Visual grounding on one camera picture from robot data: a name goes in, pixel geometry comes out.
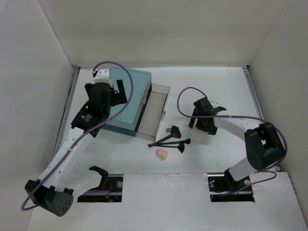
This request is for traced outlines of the white round powder puff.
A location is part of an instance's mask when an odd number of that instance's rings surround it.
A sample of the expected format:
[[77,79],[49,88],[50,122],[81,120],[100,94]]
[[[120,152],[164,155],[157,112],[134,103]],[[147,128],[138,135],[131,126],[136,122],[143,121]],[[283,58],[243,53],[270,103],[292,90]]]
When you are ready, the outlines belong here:
[[190,135],[191,135],[192,139],[196,140],[196,141],[204,140],[207,137],[206,132],[203,132],[203,131],[198,130],[196,128],[190,129]]

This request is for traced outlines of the clear acrylic drawer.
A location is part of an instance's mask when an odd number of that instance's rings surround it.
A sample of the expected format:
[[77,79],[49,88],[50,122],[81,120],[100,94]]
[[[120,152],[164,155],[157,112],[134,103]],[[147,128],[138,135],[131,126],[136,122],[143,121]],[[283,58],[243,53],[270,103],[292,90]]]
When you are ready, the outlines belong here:
[[158,136],[161,121],[166,115],[166,104],[170,87],[151,84],[149,93],[142,100],[143,109],[138,120],[136,138],[154,142]]

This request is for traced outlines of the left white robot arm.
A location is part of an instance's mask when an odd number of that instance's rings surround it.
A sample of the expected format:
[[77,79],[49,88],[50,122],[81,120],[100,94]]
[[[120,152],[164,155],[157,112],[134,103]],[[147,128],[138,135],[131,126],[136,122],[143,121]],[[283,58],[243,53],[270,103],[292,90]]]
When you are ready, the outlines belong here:
[[111,108],[129,102],[123,81],[117,80],[116,83],[116,90],[103,82],[85,85],[88,100],[73,119],[65,141],[38,179],[29,180],[25,185],[25,191],[35,206],[62,217],[74,200],[87,191],[106,190],[108,171],[100,167],[91,166],[73,180],[70,175],[85,148],[101,127],[112,119]]

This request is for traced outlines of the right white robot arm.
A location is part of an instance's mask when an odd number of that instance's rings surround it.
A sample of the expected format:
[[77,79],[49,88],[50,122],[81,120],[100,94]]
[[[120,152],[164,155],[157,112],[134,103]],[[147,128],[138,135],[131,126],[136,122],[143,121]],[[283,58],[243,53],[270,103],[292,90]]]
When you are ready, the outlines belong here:
[[207,97],[194,102],[189,128],[208,135],[223,129],[245,142],[246,157],[224,171],[223,177],[209,180],[209,187],[216,193],[240,190],[251,174],[266,170],[286,156],[276,127],[259,118],[242,118],[229,115],[221,106],[213,107]]

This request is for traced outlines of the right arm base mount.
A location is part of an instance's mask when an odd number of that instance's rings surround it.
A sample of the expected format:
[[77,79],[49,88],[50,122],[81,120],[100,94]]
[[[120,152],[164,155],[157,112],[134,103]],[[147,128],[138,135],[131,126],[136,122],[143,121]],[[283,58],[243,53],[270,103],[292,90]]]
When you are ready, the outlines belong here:
[[240,181],[235,181],[228,185],[224,181],[223,174],[209,174],[207,176],[208,186],[210,191],[211,202],[254,202],[254,194],[252,187],[249,186],[241,191],[251,183],[250,177],[247,176]]

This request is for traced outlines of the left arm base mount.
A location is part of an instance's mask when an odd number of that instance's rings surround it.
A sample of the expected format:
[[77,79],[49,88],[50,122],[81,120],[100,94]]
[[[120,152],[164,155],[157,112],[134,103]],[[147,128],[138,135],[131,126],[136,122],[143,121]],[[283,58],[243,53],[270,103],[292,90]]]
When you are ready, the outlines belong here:
[[77,198],[79,203],[121,203],[123,174],[109,174],[108,171],[92,166],[89,170],[99,174],[99,184]]

